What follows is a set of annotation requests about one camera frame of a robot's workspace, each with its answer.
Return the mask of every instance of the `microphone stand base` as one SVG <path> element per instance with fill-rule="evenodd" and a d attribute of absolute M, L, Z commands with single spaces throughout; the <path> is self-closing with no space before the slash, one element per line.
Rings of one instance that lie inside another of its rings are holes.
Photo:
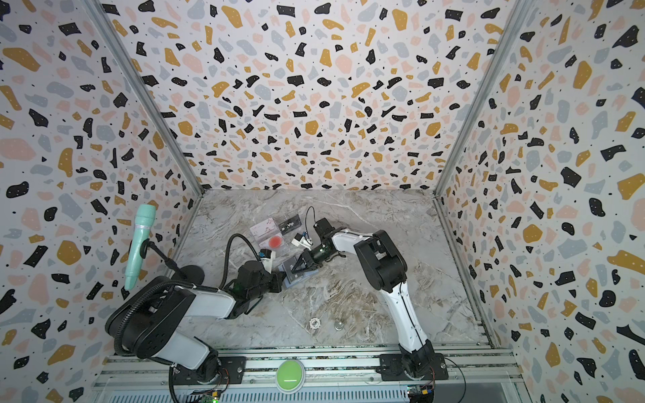
<path fill-rule="evenodd" d="M 187 266 L 182 267 L 181 272 L 188 277 L 187 279 L 184 279 L 181 274 L 175 272 L 171 279 L 176 280 L 176 281 L 186 281 L 186 282 L 191 282 L 197 286 L 202 285 L 204 282 L 204 270 L 196 266 L 194 264 L 189 264 Z"/>

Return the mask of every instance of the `black cable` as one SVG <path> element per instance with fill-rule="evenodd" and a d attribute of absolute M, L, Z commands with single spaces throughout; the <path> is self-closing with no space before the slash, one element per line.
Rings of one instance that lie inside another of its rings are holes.
<path fill-rule="evenodd" d="M 452 362 L 455 365 L 455 367 L 457 367 L 459 372 L 461 372 L 461 377 L 464 379 L 464 393 L 461 394 L 461 398 L 457 402 L 457 403 L 461 403 L 461 401 L 464 400 L 464 396 L 466 396 L 466 377 L 464 376 L 464 372 L 461 370 L 461 368 L 453 360 L 449 359 L 448 357 L 444 357 L 444 360 L 448 360 Z"/>
<path fill-rule="evenodd" d="M 307 227 L 307 216 L 309 215 L 309 210 L 313 210 L 313 223 L 316 223 L 316 209 L 313 206 L 309 206 L 307 212 L 304 214 L 304 230 L 307 231 L 307 236 L 309 236 L 308 241 L 313 245 L 312 234 L 309 232 L 309 227 Z"/>
<path fill-rule="evenodd" d="M 141 309 L 143 304 L 145 304 L 146 302 L 148 302 L 148 300 L 150 300 L 150 297 L 155 295 L 159 290 L 163 290 L 170 286 L 184 286 L 184 287 L 192 288 L 193 284 L 183 282 L 183 281 L 175 281 L 175 280 L 163 281 L 163 282 L 160 282 L 159 284 L 152 286 L 148 291 L 143 293 L 143 295 L 141 295 L 139 299 L 134 301 L 132 305 L 130 305 L 130 308 L 128 309 L 128 311 L 123 316 L 123 319 L 121 320 L 121 323 L 117 328 L 117 332 L 114 334 L 114 352 L 117 355 L 120 355 L 123 357 L 134 357 L 133 353 L 126 351 L 123 348 L 123 334 L 125 333 L 125 328 L 128 327 L 128 324 L 132 320 L 132 316 L 134 316 L 134 314 L 139 309 Z"/>
<path fill-rule="evenodd" d="M 346 255 L 343 255 L 341 252 L 336 252 L 336 254 L 334 254 L 334 255 L 333 255 L 333 256 L 331 256 L 331 257 L 328 257 L 328 258 L 327 258 L 327 259 L 325 259 L 324 261 L 325 261 L 325 263 L 329 263 L 329 262 L 331 262 L 332 260 L 334 260 L 334 258 L 336 258 L 336 257 L 338 257 L 338 256 L 340 256 L 340 257 L 347 257 Z"/>
<path fill-rule="evenodd" d="M 168 371 L 168 391 L 170 392 L 170 398 L 172 399 L 172 403 L 179 403 L 179 399 L 175 394 L 175 384 L 173 382 L 174 378 L 175 378 L 175 367 L 171 366 L 170 370 Z"/>
<path fill-rule="evenodd" d="M 376 239 L 377 241 L 380 241 L 380 240 L 381 240 L 381 238 L 379 238 L 378 236 L 376 236 L 376 235 L 374 235 L 374 234 L 371 234 L 371 235 L 365 235 L 364 233 L 355 233 L 355 232 L 346 231 L 346 229 L 338 230 L 338 231 L 336 231 L 335 233 L 349 233 L 349 234 L 352 234 L 352 235 L 357 235 L 357 236 L 359 236 L 359 237 L 365 237 L 365 239 L 367 239 L 367 238 L 374 238 L 374 239 Z"/>
<path fill-rule="evenodd" d="M 405 300 L 401 299 L 401 301 L 403 302 L 403 307 L 405 308 L 405 312 L 408 314 L 408 318 L 410 318 L 410 322 L 413 324 L 414 320 L 412 320 L 412 316 L 410 315 L 410 311 L 408 310 L 408 306 L 405 305 Z M 417 330 L 416 326 L 414 326 L 414 332 L 417 334 L 417 338 L 419 338 L 419 342 L 423 346 L 423 340 L 421 340 L 421 336 L 419 335 L 419 331 Z"/>
<path fill-rule="evenodd" d="M 152 249 L 156 254 L 159 255 L 159 257 L 163 260 L 163 262 L 166 264 L 166 267 L 171 269 L 172 271 L 176 272 L 179 274 L 182 280 L 188 281 L 188 276 L 186 273 L 184 273 L 181 268 L 177 265 L 177 263 L 166 256 L 158 247 L 155 245 L 154 242 L 152 242 L 150 239 L 146 239 L 143 241 L 141 244 L 141 247 L 139 248 L 139 256 L 141 256 L 142 259 L 145 259 L 146 256 L 148 255 L 148 248 Z"/>
<path fill-rule="evenodd" d="M 154 362 L 158 362 L 158 363 L 163 364 L 163 365 L 172 365 L 173 364 L 172 361 L 168 361 L 168 360 L 165 360 L 165 359 L 162 359 L 162 358 L 159 358 L 159 357 L 150 357 L 148 360 L 152 360 Z"/>
<path fill-rule="evenodd" d="M 253 245 L 251 245 L 251 242 L 244 235 L 240 233 L 234 233 L 233 235 L 231 235 L 231 237 L 228 239 L 228 242 L 226 243 L 226 252 L 224 253 L 224 273 L 222 273 L 222 283 L 220 283 L 219 285 L 221 289 L 223 289 L 226 285 L 226 278 L 228 277 L 228 256 L 231 253 L 231 244 L 233 243 L 233 240 L 235 238 L 241 238 L 244 242 L 246 242 L 248 247 L 251 248 L 255 259 L 258 262 L 261 262 L 260 256 L 257 255 L 255 248 L 253 247 Z"/>
<path fill-rule="evenodd" d="M 251 313 L 251 311 L 260 303 L 260 301 L 262 301 L 263 298 L 264 298 L 264 295 L 260 295 L 260 297 L 257 299 L 257 302 L 253 304 L 251 308 L 248 308 L 248 311 L 244 312 L 244 314 L 248 315 L 249 313 Z"/>

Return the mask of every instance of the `vent grille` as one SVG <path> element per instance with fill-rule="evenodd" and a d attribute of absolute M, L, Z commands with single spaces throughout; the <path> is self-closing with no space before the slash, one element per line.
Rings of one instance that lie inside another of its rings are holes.
<path fill-rule="evenodd" d="M 194 403 L 200 396 L 189 396 L 177 391 L 181 403 Z M 409 402 L 406 386 L 337 386 L 302 388 L 293 395 L 285 395 L 275 388 L 229 389 L 219 400 L 222 403 L 263 402 L 318 402 L 318 403 L 394 403 Z M 167 390 L 114 391 L 109 403 L 171 403 Z"/>

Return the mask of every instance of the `mounting plate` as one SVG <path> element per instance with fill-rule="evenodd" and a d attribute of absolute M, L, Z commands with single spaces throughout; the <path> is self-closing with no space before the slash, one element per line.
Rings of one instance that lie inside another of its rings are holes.
<path fill-rule="evenodd" d="M 228 375 L 230 377 L 230 385 L 239 385 L 242 383 L 242 377 L 244 376 L 244 367 L 246 366 L 246 357 L 219 357 L 219 360 L 222 362 L 221 368 L 226 368 Z M 175 374 L 174 383 L 175 385 L 199 385 L 195 379 L 191 379 L 190 373 L 182 367 L 179 368 L 179 373 Z M 226 385 L 226 378 L 221 382 L 222 388 Z"/>
<path fill-rule="evenodd" d="M 379 355 L 379 360 L 381 361 L 381 378 L 383 380 L 411 380 L 405 375 L 403 371 L 403 364 L 401 362 L 401 354 L 381 354 Z M 435 372 L 435 380 L 447 380 L 448 379 L 448 368 L 446 368 L 446 363 L 443 359 L 443 355 L 435 354 L 430 360 L 430 367 Z M 432 373 L 427 374 L 420 380 L 431 380 Z"/>

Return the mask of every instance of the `metal frame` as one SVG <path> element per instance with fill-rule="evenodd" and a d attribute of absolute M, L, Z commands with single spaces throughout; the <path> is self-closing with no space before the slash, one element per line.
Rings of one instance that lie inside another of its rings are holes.
<path fill-rule="evenodd" d="M 195 222 L 195 218 L 197 217 L 197 212 L 199 211 L 199 208 L 201 207 L 201 203 L 203 200 L 204 200 L 204 195 L 200 195 L 198 200 L 193 205 L 193 212 L 190 216 L 190 219 L 188 219 L 188 222 L 186 223 L 186 228 L 184 229 L 184 232 L 179 237 L 179 242 L 177 242 L 177 246 L 175 247 L 175 250 L 172 252 L 172 256 L 168 256 L 168 257 L 174 259 L 178 257 L 179 254 L 181 253 L 181 248 L 183 248 L 184 244 L 186 243 L 186 239 L 188 238 L 188 234 L 190 233 L 190 228 L 193 228 L 193 222 Z M 167 269 L 164 275 L 167 277 L 170 277 L 172 275 L 172 270 Z"/>
<path fill-rule="evenodd" d="M 491 330 L 493 329 L 492 324 L 486 312 L 484 311 L 484 307 L 482 306 L 481 301 L 478 298 L 479 294 L 475 289 L 475 283 L 470 278 L 468 265 L 464 262 L 463 258 L 461 257 L 461 253 L 459 253 L 458 245 L 455 242 L 455 239 L 453 238 L 453 233 L 450 229 L 450 224 L 448 223 L 448 212 L 446 211 L 445 207 L 441 204 L 441 201 L 437 196 L 435 196 L 435 198 L 432 199 L 432 202 L 434 203 L 435 209 L 437 210 L 437 216 L 439 217 L 439 221 L 441 222 L 441 226 L 444 230 L 444 235 L 446 236 L 446 240 L 448 241 L 448 247 L 450 248 L 452 257 L 455 260 L 455 265 L 457 266 L 457 271 L 459 272 L 459 278 L 461 279 L 462 284 L 464 284 L 464 290 L 466 290 L 466 295 L 468 296 L 468 302 L 470 302 L 470 306 L 473 308 L 473 314 L 475 315 L 475 319 L 480 321 L 480 326 L 483 326 L 484 334 L 488 338 L 488 343 L 491 346 L 493 346 L 493 348 L 501 348 L 499 341 L 495 337 L 492 337 L 492 333 L 491 333 Z"/>
<path fill-rule="evenodd" d="M 510 349 L 491 349 L 489 346 L 478 346 L 474 343 L 437 343 L 434 347 L 435 351 L 459 365 L 467 382 L 509 384 L 507 387 L 509 395 L 513 395 L 513 390 L 517 389 L 512 384 L 519 383 L 524 388 L 522 375 Z M 275 370 L 287 359 L 297 359 L 302 362 L 307 374 L 308 387 L 412 386 L 426 383 L 426 381 L 413 380 L 407 382 L 381 380 L 381 375 L 376 372 L 376 368 L 379 367 L 379 355 L 400 353 L 397 346 L 220 349 L 219 353 L 222 357 L 243 355 L 247 359 L 242 384 L 229 385 L 229 390 L 272 388 L 275 385 Z M 446 364 L 449 379 L 437 381 L 437 383 L 462 384 L 464 379 L 459 370 L 451 362 Z M 103 401 L 106 396 L 116 391 L 154 391 L 165 388 L 167 382 L 168 366 L 132 357 L 110 357 L 92 386 L 96 400 L 89 401 Z M 205 388 L 196 384 L 176 386 L 175 389 L 181 393 Z"/>
<path fill-rule="evenodd" d="M 164 144 L 168 147 L 170 154 L 175 159 L 181 173 L 184 175 L 184 179 L 188 182 L 188 185 L 195 191 L 195 193 L 198 194 L 199 198 L 201 198 L 204 193 L 204 188 L 202 188 L 199 182 L 197 182 L 197 176 L 188 164 L 186 157 L 184 157 L 184 153 L 181 151 L 179 144 L 173 137 L 172 133 L 170 133 L 170 128 L 161 117 L 161 112 L 159 111 L 155 101 L 152 99 L 152 95 L 150 95 L 150 92 L 148 92 L 144 87 L 141 76 L 137 73 L 127 50 L 112 28 L 110 20 L 103 11 L 101 2 L 99 0 L 81 0 L 81 4 L 83 4 L 85 12 L 98 29 L 99 36 L 105 42 L 105 46 L 112 53 L 112 56 L 123 71 L 123 75 L 125 75 L 126 80 L 132 87 L 134 94 L 141 102 L 141 105 L 148 114 L 148 117 L 157 128 L 159 134 L 161 134 Z"/>
<path fill-rule="evenodd" d="M 533 401 L 525 383 L 502 383 L 501 386 L 507 403 L 531 403 Z"/>
<path fill-rule="evenodd" d="M 461 156 L 461 148 L 464 146 L 470 132 L 477 122 L 477 118 L 486 104 L 486 98 L 488 94 L 492 91 L 493 86 L 497 82 L 497 78 L 501 73 L 502 65 L 506 62 L 508 54 L 513 48 L 513 44 L 519 40 L 519 32 L 522 29 L 522 24 L 526 20 L 529 10 L 535 0 L 516 0 L 513 10 L 508 19 L 508 24 L 506 25 L 502 36 L 499 39 L 499 44 L 495 49 L 495 54 L 491 59 L 490 66 L 484 74 L 484 79 L 481 81 L 481 85 L 475 94 L 473 99 L 473 105 L 468 110 L 464 124 L 459 130 L 459 134 L 455 142 L 452 144 L 452 152 L 448 156 L 446 163 L 444 164 L 444 169 L 441 176 L 439 177 L 439 182 L 435 187 L 435 194 L 440 195 L 450 183 L 452 175 L 450 174 L 457 165 L 459 157 Z"/>

